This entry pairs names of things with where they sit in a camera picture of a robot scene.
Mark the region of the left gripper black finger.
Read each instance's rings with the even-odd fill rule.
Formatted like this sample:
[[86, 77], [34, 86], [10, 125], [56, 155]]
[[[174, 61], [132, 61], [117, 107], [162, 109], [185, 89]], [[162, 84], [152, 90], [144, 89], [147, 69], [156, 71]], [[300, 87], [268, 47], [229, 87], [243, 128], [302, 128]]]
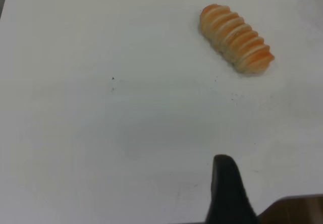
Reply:
[[260, 223], [236, 162], [228, 155], [213, 158], [211, 201], [206, 223]]

